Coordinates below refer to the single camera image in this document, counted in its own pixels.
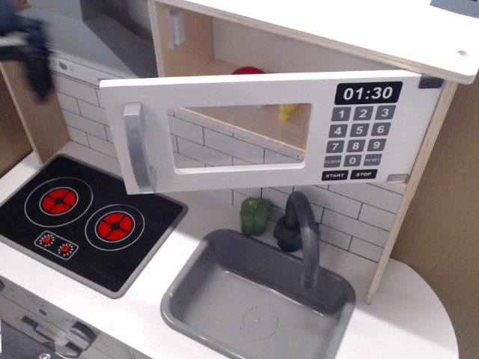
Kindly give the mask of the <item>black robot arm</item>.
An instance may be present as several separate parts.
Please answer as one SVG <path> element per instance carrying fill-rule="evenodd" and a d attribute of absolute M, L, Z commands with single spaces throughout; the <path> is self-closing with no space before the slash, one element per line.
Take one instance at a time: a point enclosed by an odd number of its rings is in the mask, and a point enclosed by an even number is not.
<path fill-rule="evenodd" d="M 49 69 L 49 48 L 43 23 L 38 19 L 21 16 L 11 1 L 1 1 L 1 36 L 21 32 L 25 43 L 1 47 L 1 61 L 23 63 L 31 89 L 41 102 L 47 100 L 53 90 Z"/>

